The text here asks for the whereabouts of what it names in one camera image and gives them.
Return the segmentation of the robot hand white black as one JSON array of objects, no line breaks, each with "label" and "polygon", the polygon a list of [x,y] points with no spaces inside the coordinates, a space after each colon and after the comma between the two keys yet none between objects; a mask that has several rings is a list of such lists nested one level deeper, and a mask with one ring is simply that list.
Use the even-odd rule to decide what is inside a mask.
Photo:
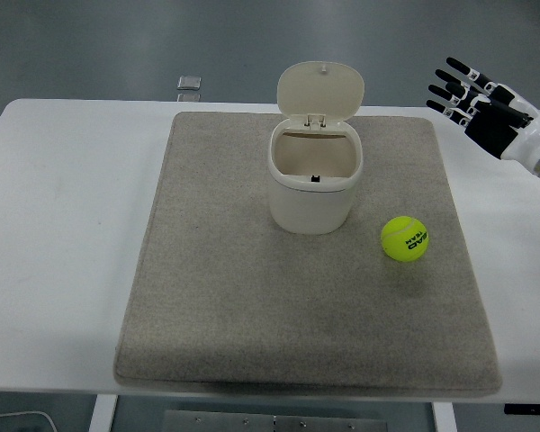
[{"label": "robot hand white black", "polygon": [[516,161],[540,178],[540,110],[456,58],[447,58],[446,64],[459,75],[437,69],[444,84],[428,90],[442,100],[428,100],[427,107],[455,123],[491,156]]}]

